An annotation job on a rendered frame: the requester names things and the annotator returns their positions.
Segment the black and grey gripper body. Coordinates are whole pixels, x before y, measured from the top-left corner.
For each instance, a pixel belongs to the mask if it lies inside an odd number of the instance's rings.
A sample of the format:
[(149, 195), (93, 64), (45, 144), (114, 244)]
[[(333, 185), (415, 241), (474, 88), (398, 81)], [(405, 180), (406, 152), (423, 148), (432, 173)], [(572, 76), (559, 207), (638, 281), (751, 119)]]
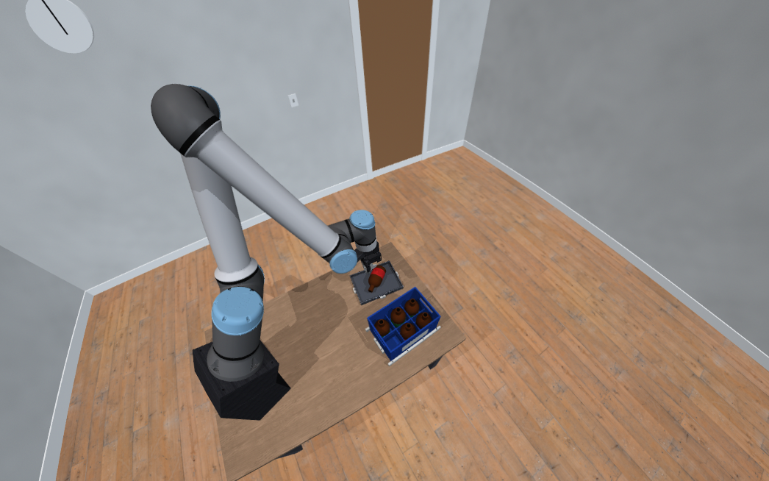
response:
[[(375, 263), (376, 261), (377, 262), (382, 261), (382, 254), (379, 251), (379, 243), (378, 243), (377, 240), (376, 240), (376, 247), (375, 247), (375, 249), (373, 249), (371, 252), (363, 252), (363, 253), (367, 253), (361, 259), (361, 261), (363, 262), (363, 264), (365, 266), (366, 266), (366, 263), (368, 265), (370, 265), (371, 263)], [(380, 257), (381, 257), (381, 259), (380, 259)]]

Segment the grey flat bar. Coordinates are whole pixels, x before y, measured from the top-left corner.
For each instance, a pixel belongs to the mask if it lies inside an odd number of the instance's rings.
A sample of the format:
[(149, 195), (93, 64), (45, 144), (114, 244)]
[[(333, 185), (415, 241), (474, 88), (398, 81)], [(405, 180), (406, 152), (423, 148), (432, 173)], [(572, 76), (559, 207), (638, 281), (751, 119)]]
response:
[[(383, 298), (385, 298), (385, 297), (386, 297), (385, 295), (384, 295), (384, 296), (380, 296), (380, 299), (383, 299)], [(405, 352), (403, 352), (402, 354), (400, 354), (399, 356), (397, 356), (395, 359), (393, 359), (392, 361), (390, 361), (390, 362), (388, 363), (388, 365), (389, 365), (389, 366), (391, 366), (392, 364), (394, 364), (394, 363), (395, 363), (397, 360), (399, 360), (400, 358), (402, 358), (402, 356), (406, 355), (408, 352), (410, 352), (410, 351), (411, 351), (411, 350), (413, 350), (413, 349), (414, 349), (416, 346), (418, 346), (418, 344), (421, 344), (421, 343), (422, 343), (422, 342), (424, 342), (424, 341), (425, 341), (427, 338), (429, 338), (431, 335), (433, 335), (434, 333), (436, 333), (436, 331), (438, 331), (440, 328), (441, 328), (441, 326), (438, 326), (436, 329), (434, 329), (434, 330), (433, 330), (433, 331), (431, 331), (431, 332), (430, 332), (428, 335), (426, 335), (424, 338), (422, 338), (422, 339), (421, 339), (421, 341), (418, 341), (418, 342), (417, 342), (417, 343), (415, 343), (413, 346), (411, 346), (410, 348), (408, 348), (408, 349), (407, 349)], [(366, 331), (366, 332), (370, 331), (370, 328), (369, 328), (369, 327), (367, 327), (367, 328), (365, 329), (365, 331)], [(381, 350), (382, 354), (384, 354), (384, 353), (385, 353), (385, 351), (384, 351), (384, 350), (383, 350), (383, 348), (380, 346), (379, 342), (378, 342), (378, 341), (376, 341), (376, 338), (374, 338), (373, 340), (375, 341), (375, 343), (377, 343), (377, 344), (378, 344), (378, 347), (379, 347), (379, 349)], [(377, 345), (377, 344), (376, 344), (376, 345)]]

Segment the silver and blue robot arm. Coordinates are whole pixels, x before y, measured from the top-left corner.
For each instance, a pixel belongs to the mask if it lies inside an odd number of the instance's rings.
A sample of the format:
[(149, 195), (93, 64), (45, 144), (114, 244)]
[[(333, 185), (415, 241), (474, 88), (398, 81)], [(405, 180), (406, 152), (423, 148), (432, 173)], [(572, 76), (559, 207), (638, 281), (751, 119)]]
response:
[(337, 274), (351, 271), (367, 254), (363, 252), (375, 249), (374, 217), (357, 210), (350, 220), (324, 224), (225, 135), (217, 101), (201, 88), (161, 87), (151, 100), (151, 114), (163, 137), (181, 154), (218, 265), (220, 294), (212, 306), (207, 367), (220, 380), (244, 380), (256, 374), (264, 359), (260, 334), (265, 277), (249, 256), (232, 187), (317, 252)]

